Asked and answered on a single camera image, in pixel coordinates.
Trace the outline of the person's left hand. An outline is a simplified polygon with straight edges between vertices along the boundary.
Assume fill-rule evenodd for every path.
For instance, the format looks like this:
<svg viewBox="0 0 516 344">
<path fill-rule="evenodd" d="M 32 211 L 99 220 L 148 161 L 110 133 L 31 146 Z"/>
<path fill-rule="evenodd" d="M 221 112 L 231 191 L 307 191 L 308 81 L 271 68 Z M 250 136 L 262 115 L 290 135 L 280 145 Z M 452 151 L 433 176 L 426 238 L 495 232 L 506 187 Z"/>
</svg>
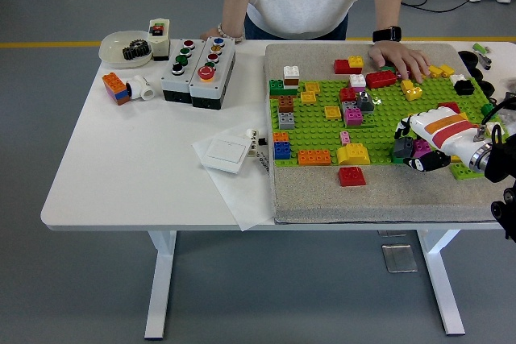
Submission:
<svg viewBox="0 0 516 344">
<path fill-rule="evenodd" d="M 375 42 L 368 50 L 369 57 L 378 67 L 390 62 L 399 72 L 402 80 L 413 77 L 418 83 L 423 81 L 423 76 L 430 74 L 431 62 L 427 55 L 419 50 L 413 50 L 400 42 L 379 41 Z"/>
</svg>

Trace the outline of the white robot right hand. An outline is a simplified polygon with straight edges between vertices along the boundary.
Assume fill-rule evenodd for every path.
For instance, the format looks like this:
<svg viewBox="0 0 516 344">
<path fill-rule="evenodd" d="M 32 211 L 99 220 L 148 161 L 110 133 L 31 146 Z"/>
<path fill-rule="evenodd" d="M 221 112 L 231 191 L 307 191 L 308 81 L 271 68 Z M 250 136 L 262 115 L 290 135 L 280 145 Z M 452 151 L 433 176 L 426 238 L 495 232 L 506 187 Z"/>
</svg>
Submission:
<svg viewBox="0 0 516 344">
<path fill-rule="evenodd" d="M 434 148 L 419 158 L 403 160 L 413 169 L 429 172 L 443 168 L 451 163 L 454 155 L 473 172 L 483 172 L 487 168 L 492 145 L 484 136 L 484 130 L 449 107 L 440 106 L 403 118 L 394 138 L 400 139 L 410 131 Z"/>
</svg>

